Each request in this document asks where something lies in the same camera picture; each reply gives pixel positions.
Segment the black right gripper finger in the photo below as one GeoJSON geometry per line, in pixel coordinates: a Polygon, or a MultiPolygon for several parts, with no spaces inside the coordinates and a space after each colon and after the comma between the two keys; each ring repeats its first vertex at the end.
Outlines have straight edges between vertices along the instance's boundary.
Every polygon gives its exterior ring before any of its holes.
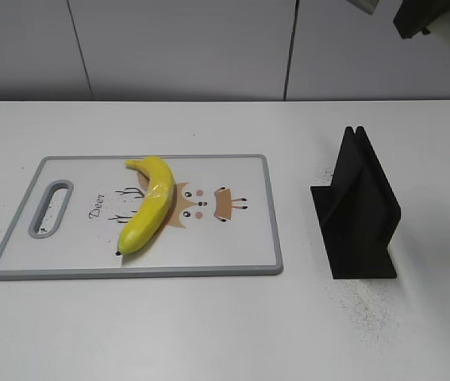
{"type": "Polygon", "coordinates": [[[428,25],[449,9],[447,0],[405,0],[394,16],[394,26],[402,39],[429,34],[428,25]]]}

